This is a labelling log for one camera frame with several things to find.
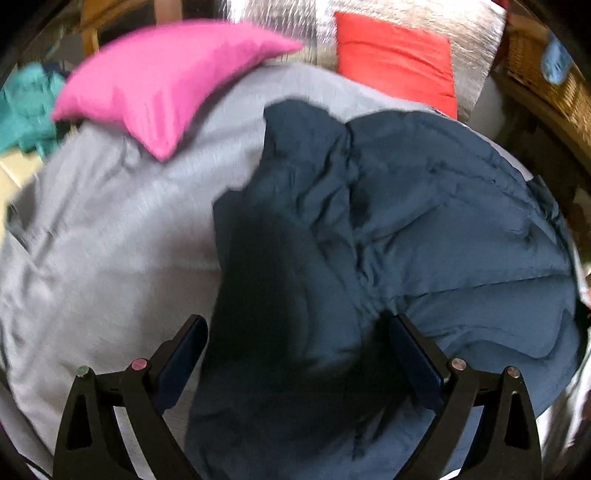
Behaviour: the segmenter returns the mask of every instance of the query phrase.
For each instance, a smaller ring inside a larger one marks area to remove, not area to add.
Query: wooden chair
[[[102,30],[145,4],[154,5],[157,25],[183,19],[182,0],[84,0],[80,27],[85,55],[90,56],[99,49]]]

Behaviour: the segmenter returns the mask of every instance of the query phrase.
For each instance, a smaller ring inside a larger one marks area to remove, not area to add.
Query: teal cloth
[[[41,158],[59,145],[67,128],[51,120],[56,98],[65,81],[30,63],[11,75],[0,92],[0,153],[17,147],[37,150]]]

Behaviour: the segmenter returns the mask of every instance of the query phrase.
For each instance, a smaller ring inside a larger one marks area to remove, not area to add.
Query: metal pin
[[[507,367],[507,373],[513,378],[519,378],[519,376],[521,375],[521,372],[517,370],[515,367]]]
[[[132,370],[139,372],[148,366],[148,361],[145,358],[136,358],[133,362],[131,362]]]
[[[456,370],[459,370],[460,372],[466,369],[466,362],[464,360],[462,360],[461,358],[454,358],[452,360],[452,367],[455,368]]]
[[[86,365],[82,365],[81,367],[78,367],[78,370],[76,370],[76,376],[78,378],[84,378],[86,375],[88,375],[89,371],[90,371],[90,367],[87,367]]]

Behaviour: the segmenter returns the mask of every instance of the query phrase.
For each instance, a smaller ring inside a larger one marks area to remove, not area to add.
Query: red pillow
[[[337,71],[387,95],[426,103],[457,118],[446,37],[363,15],[336,12]]]

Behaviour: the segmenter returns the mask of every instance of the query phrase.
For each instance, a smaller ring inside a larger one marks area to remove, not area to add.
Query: navy blue comforter
[[[391,480],[433,414],[409,393],[385,309],[449,357],[517,366],[544,411],[582,339],[569,234],[541,180],[430,113],[344,125],[287,100],[265,119],[250,184],[214,206],[224,278],[186,440],[202,477]]]

